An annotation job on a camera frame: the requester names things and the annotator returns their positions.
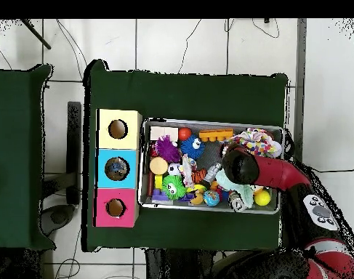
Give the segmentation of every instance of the yellow cube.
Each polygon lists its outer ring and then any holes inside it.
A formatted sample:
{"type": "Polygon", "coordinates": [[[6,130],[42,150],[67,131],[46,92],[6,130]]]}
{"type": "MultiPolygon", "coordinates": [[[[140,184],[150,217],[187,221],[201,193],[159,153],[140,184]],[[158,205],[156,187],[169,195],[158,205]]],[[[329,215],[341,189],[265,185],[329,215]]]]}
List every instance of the yellow cube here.
{"type": "Polygon", "coordinates": [[[142,116],[135,110],[99,109],[99,148],[137,150],[142,116]]]}

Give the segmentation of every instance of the blue fuzzy toy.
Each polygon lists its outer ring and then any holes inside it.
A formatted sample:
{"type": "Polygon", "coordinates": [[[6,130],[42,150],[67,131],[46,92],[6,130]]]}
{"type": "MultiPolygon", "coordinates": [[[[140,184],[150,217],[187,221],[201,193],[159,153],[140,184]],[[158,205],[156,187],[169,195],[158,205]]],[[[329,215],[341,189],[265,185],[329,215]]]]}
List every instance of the blue fuzzy toy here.
{"type": "Polygon", "coordinates": [[[205,144],[194,134],[191,135],[187,140],[182,141],[180,146],[183,154],[187,154],[189,158],[195,160],[201,156],[204,148],[205,144]]]}

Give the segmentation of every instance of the purple fuzzy ball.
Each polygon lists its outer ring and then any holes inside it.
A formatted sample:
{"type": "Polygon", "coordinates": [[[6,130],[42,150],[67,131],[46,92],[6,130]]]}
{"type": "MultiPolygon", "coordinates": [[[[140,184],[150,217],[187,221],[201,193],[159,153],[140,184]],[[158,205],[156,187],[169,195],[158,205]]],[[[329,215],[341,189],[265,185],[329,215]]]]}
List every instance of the purple fuzzy ball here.
{"type": "Polygon", "coordinates": [[[180,152],[170,141],[169,135],[158,138],[156,151],[168,163],[178,163],[180,161],[180,152]]]}

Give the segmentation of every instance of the googly eyes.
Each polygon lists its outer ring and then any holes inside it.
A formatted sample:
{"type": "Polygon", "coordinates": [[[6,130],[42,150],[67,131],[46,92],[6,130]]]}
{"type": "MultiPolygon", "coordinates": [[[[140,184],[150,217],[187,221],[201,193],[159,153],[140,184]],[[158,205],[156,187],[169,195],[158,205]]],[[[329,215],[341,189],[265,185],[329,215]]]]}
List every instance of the googly eyes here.
{"type": "Polygon", "coordinates": [[[195,150],[197,150],[197,149],[200,148],[200,144],[201,144],[200,139],[199,139],[199,138],[195,138],[195,140],[193,141],[192,146],[193,146],[193,148],[194,148],[195,150]]]}

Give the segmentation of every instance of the red ball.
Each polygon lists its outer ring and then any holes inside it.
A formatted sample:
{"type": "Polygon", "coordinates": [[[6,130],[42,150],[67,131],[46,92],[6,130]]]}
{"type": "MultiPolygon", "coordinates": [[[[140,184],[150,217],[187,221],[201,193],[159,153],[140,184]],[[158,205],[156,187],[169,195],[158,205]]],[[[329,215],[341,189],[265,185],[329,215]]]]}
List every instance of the red ball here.
{"type": "Polygon", "coordinates": [[[188,127],[182,127],[178,129],[178,140],[184,141],[190,138],[192,131],[188,127]]]}

